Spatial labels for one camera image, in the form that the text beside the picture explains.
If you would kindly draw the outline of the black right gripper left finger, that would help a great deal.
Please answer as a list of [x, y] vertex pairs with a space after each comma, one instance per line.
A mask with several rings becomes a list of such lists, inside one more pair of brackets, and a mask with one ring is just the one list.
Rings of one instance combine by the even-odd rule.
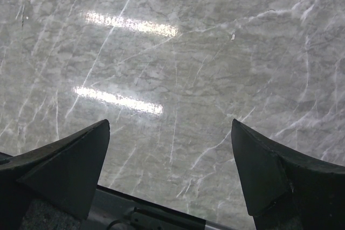
[[108, 120], [17, 156], [1, 154], [1, 229], [80, 229], [110, 139]]

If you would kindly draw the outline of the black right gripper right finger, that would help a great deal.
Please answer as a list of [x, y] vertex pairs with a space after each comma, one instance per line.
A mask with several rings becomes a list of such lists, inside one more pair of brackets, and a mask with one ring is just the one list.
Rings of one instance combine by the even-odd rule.
[[344, 229], [344, 167], [275, 142], [233, 120], [231, 141], [256, 229]]

